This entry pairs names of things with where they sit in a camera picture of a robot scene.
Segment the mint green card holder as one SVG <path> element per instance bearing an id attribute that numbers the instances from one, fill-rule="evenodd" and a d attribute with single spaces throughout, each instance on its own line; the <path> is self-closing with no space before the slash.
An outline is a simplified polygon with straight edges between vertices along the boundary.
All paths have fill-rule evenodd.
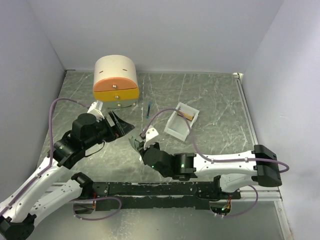
<path id="1" fill-rule="evenodd" d="M 140 153 L 141 149 L 144 148 L 145 141 L 140 136 L 131 136 L 129 143 L 137 153 Z"/>

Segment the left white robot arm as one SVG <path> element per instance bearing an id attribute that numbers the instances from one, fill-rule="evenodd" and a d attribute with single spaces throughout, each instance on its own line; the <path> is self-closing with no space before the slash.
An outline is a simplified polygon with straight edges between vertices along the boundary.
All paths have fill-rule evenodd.
<path id="1" fill-rule="evenodd" d="M 88 149 L 113 142 L 135 128 L 113 111 L 108 114 L 114 125 L 110 125 L 101 113 L 80 114 L 36 171 L 1 202 L 0 233 L 6 240 L 26 240 L 36 224 L 60 206 L 73 199 L 87 200 L 95 195 L 94 182 L 82 172 L 74 174 L 58 191 L 44 193 L 77 162 L 88 157 Z"/>

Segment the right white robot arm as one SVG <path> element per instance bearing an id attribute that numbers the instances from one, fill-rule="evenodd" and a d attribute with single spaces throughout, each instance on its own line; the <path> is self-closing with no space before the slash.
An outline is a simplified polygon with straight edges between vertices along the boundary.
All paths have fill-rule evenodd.
<path id="1" fill-rule="evenodd" d="M 277 155 L 261 144 L 241 153 L 200 156 L 169 154 L 155 143 L 148 148 L 141 147 L 138 153 L 145 165 L 164 178 L 184 182 L 200 177 L 213 179 L 212 193 L 218 199 L 253 183 L 266 188 L 282 185 Z"/>

